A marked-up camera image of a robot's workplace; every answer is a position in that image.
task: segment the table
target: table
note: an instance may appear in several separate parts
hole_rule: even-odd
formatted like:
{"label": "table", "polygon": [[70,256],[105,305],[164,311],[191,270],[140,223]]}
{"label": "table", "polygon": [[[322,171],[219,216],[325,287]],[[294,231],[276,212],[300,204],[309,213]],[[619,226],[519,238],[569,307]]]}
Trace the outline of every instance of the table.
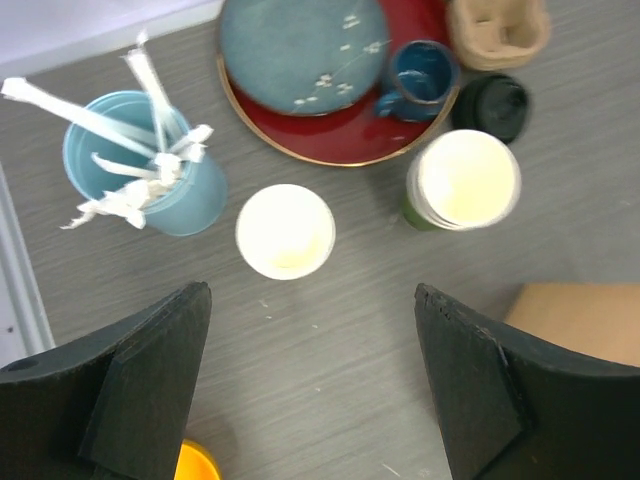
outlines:
{"label": "table", "polygon": [[[0,102],[0,161],[57,342],[207,281],[213,315],[187,432],[225,479],[450,479],[415,332],[416,285],[501,319],[524,282],[640,280],[640,8],[549,3],[549,47],[514,72],[534,95],[513,145],[522,198],[504,222],[476,232],[419,233],[399,217],[414,153],[331,169],[256,138],[224,98],[212,24],[149,44],[173,102],[216,129],[209,152],[231,194],[201,235],[176,239],[112,218],[60,230],[81,202],[60,158],[67,124]],[[78,103],[137,87],[119,53],[31,80]],[[300,281],[260,277],[235,247],[240,207],[273,183],[311,188],[335,214],[331,258]]]}

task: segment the black round object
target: black round object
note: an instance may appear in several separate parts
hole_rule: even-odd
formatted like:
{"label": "black round object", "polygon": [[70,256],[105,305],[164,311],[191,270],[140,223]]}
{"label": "black round object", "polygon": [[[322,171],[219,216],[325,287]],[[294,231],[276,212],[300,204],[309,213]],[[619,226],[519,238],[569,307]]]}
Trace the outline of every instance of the black round object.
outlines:
{"label": "black round object", "polygon": [[508,75],[491,74],[473,80],[462,90],[451,123],[456,130],[480,130],[509,144],[520,135],[528,116],[526,89]]}

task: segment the mug handle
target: mug handle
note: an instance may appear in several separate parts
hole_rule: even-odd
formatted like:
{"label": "mug handle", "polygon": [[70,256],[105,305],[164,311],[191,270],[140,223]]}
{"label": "mug handle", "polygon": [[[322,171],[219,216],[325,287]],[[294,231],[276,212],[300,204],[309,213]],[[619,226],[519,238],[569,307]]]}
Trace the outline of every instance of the mug handle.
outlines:
{"label": "mug handle", "polygon": [[393,90],[378,99],[375,105],[378,117],[388,117],[393,111],[396,103],[402,100],[402,95],[397,90]]}

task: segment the blue mug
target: blue mug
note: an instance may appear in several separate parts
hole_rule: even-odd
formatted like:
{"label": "blue mug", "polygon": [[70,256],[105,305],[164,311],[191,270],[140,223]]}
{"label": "blue mug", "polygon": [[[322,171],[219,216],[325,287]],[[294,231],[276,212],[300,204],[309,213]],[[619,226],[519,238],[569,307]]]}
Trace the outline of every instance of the blue mug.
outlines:
{"label": "blue mug", "polygon": [[444,107],[458,83],[460,67],[441,43],[416,40],[398,50],[382,80],[384,95],[376,115],[394,115],[406,122],[426,122]]}
{"label": "blue mug", "polygon": [[[151,102],[145,92],[120,91],[104,95],[88,110],[153,131]],[[173,112],[184,133],[189,124]],[[62,157],[69,181],[88,200],[100,199],[104,191],[115,192],[134,177],[115,175],[100,168],[91,154],[132,167],[144,168],[149,159],[111,143],[78,125],[72,124],[64,137]],[[184,176],[170,192],[150,203],[144,214],[147,225],[177,237],[193,235],[213,225],[227,202],[227,180],[220,167],[205,155],[201,163],[189,162]]]}

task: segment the red plate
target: red plate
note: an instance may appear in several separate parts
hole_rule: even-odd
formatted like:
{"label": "red plate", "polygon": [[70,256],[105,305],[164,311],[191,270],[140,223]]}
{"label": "red plate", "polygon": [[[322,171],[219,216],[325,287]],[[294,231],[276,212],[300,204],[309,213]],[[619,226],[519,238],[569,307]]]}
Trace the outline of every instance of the red plate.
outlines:
{"label": "red plate", "polygon": [[[450,45],[443,0],[379,1],[391,31],[391,54],[417,39]],[[380,93],[375,90],[345,110],[317,117],[290,117],[253,102],[229,82],[220,55],[217,61],[229,101],[254,133],[295,158],[336,167],[370,165],[405,153],[446,118],[458,94],[456,87],[442,112],[428,123],[376,117],[373,107]]]}

